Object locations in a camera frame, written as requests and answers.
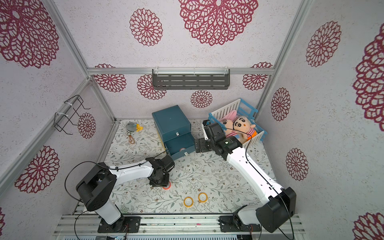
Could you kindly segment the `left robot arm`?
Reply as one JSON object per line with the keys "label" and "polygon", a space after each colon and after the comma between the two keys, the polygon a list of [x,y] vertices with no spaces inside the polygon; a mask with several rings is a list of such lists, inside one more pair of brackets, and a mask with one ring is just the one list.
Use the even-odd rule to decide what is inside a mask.
{"label": "left robot arm", "polygon": [[150,157],[120,167],[96,163],[77,184],[76,191],[87,211],[95,212],[101,217],[99,234],[138,233],[141,218],[124,216],[111,200],[113,189],[137,179],[149,180],[152,187],[167,188],[170,186],[170,172],[174,167],[174,160],[168,155],[162,159]]}

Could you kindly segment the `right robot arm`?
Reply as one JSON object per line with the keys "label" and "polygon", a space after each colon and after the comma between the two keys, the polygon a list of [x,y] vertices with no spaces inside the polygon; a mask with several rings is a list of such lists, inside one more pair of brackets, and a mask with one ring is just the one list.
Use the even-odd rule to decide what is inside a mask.
{"label": "right robot arm", "polygon": [[260,231],[269,233],[290,222],[295,214],[297,194],[270,178],[248,154],[236,137],[227,137],[218,123],[202,122],[204,137],[195,140],[196,153],[215,152],[232,165],[248,182],[260,200],[258,206],[245,205],[231,217],[220,217],[222,231]]}

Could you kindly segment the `teal drawer cabinet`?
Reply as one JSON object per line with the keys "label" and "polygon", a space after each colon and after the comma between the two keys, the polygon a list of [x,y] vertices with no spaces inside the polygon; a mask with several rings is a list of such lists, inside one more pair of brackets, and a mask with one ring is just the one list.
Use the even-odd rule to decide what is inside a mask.
{"label": "teal drawer cabinet", "polygon": [[152,117],[160,138],[173,160],[188,156],[195,151],[191,123],[178,105],[153,112]]}

